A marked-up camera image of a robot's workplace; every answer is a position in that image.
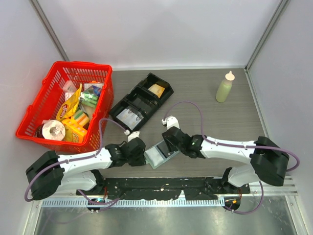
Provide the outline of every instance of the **black tray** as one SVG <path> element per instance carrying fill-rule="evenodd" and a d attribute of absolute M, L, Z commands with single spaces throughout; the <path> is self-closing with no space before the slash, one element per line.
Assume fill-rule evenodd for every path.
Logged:
<path fill-rule="evenodd" d="M 158 84 L 165 88 L 160 98 L 148 90 L 153 84 Z M 129 94 L 125 95 L 110 110 L 109 114 L 114 121 L 121 124 L 125 129 L 131 132 L 138 131 L 173 93 L 174 91 L 168 82 L 155 76 L 153 73 L 149 73 L 145 79 L 139 82 Z M 126 109 L 140 117 L 137 118 L 135 124 L 129 124 L 130 126 L 128 126 L 119 119 L 121 116 L 118 118 L 118 115 L 122 114 Z"/>

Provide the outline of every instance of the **plastic basket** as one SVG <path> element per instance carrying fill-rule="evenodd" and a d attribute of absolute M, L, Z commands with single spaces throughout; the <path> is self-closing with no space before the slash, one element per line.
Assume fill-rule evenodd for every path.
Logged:
<path fill-rule="evenodd" d="M 56 151 L 72 153 L 89 152 L 99 148 L 100 134 L 98 122 L 101 118 L 109 116 L 114 95 L 112 86 L 112 67 L 90 62 L 55 62 L 32 105 L 29 105 L 26 114 L 16 131 L 16 137 L 34 141 L 42 146 Z M 35 137 L 35 132 L 43 120 L 55 119 L 59 108 L 65 100 L 63 85 L 72 80 L 76 87 L 80 83 L 97 81 L 104 83 L 88 132 L 84 142 L 73 143 L 68 141 L 51 141 Z M 102 122 L 102 133 L 107 122 Z"/>

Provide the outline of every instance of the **white tape roll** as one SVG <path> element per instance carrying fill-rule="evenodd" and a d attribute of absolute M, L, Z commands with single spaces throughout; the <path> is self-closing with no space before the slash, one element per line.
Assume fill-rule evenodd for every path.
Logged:
<path fill-rule="evenodd" d="M 65 137 L 65 127 L 57 120 L 50 120 L 44 124 L 42 133 L 46 140 L 62 141 Z"/>

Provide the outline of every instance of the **green bottle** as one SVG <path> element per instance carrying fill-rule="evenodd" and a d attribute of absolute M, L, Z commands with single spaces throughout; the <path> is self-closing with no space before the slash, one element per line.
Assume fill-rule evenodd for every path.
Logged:
<path fill-rule="evenodd" d="M 223 103 L 226 100 L 234 79 L 235 76 L 231 73 L 231 71 L 229 71 L 229 73 L 225 75 L 224 80 L 221 82 L 216 92 L 216 100 L 218 102 Z"/>

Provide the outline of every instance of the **yellow package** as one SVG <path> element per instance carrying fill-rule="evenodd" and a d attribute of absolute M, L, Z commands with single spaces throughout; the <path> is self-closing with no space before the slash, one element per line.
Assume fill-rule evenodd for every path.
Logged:
<path fill-rule="evenodd" d="M 64 141 L 82 143 L 85 140 L 87 130 L 75 121 L 73 117 L 62 121 L 65 127 Z"/>
<path fill-rule="evenodd" d="M 79 106 L 80 92 L 82 91 L 82 84 L 80 84 L 79 89 L 65 101 L 60 107 L 55 119 L 62 121 L 66 118 L 73 116 Z"/>
<path fill-rule="evenodd" d="M 158 84 L 153 84 L 148 90 L 156 94 L 160 98 L 165 88 L 159 86 Z"/>

